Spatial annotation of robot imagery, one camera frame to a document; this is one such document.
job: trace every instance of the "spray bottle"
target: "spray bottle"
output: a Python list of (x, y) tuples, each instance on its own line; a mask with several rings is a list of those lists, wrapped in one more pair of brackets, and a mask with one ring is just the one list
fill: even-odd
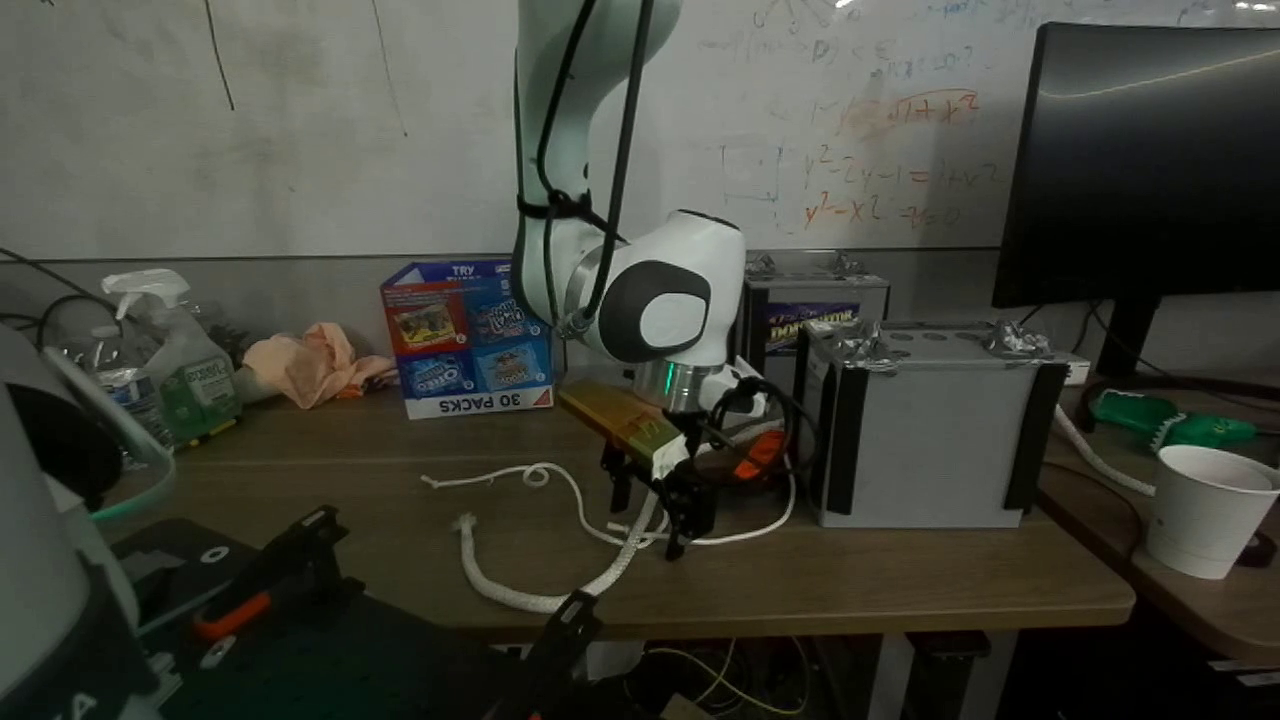
[(105, 274), (117, 319), (153, 334), (154, 353), (139, 360), (139, 379), (154, 388), (164, 440), (172, 446), (200, 445), (237, 422), (237, 368), (186, 312), (186, 279), (172, 268)]

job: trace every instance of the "white cup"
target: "white cup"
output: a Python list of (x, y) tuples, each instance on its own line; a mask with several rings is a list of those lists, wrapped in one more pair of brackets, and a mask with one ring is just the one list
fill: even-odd
[(1163, 445), (1147, 554), (1198, 580), (1224, 580), (1274, 497), (1280, 472), (1269, 464), (1198, 445)]

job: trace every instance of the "gray device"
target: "gray device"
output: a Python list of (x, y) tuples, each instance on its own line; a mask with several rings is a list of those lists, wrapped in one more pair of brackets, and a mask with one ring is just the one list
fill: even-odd
[(795, 370), (821, 527), (1017, 527), (1032, 508), (1068, 374), (1043, 338), (803, 330)]
[(803, 324), (873, 324), (889, 317), (889, 279), (839, 251), (753, 251), (737, 353), (771, 383), (791, 388)]

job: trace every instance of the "brown desk surface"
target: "brown desk surface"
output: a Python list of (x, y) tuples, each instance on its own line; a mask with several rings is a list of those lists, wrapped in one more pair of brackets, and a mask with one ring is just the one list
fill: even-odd
[[(1153, 474), (1155, 459), (1117, 451), (1112, 434), (1095, 434), (1095, 446), (1130, 474)], [(1082, 469), (1068, 446), (1052, 446), (1046, 464)], [(1136, 514), (1082, 474), (1046, 469), (1038, 474), (1038, 508), (1125, 570), (1143, 600), (1153, 600), (1171, 623), (1195, 637), (1203, 648), (1238, 664), (1280, 664), (1280, 568), (1237, 568), (1227, 580), (1190, 580), (1153, 554), (1143, 554)]]
[[(520, 479), (433, 493), (415, 474), (466, 474), (557, 459), (609, 508), (600, 440), (563, 411), (421, 418), (392, 395), (294, 411), (275, 405), (178, 459), (166, 512), (262, 544), (317, 503), (335, 503), (353, 535), (347, 576), (422, 620), (493, 640), (524, 640), (540, 616), (479, 600), (454, 560), (450, 519), (479, 514), (479, 564), (517, 587), (568, 591), (611, 548), (585, 535), (563, 484)], [(739, 497), (725, 519), (771, 519), (777, 503)], [(645, 552), (595, 605), (609, 637), (861, 637), (959, 629), (1125, 623), (1130, 587), (1043, 512), (1017, 530), (785, 530), (685, 560)]]

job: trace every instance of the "colorful cardboard box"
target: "colorful cardboard box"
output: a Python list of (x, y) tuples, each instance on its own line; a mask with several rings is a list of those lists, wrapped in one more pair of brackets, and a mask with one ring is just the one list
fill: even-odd
[(408, 264), (380, 289), (408, 418), (550, 406), (550, 330), (508, 259)]

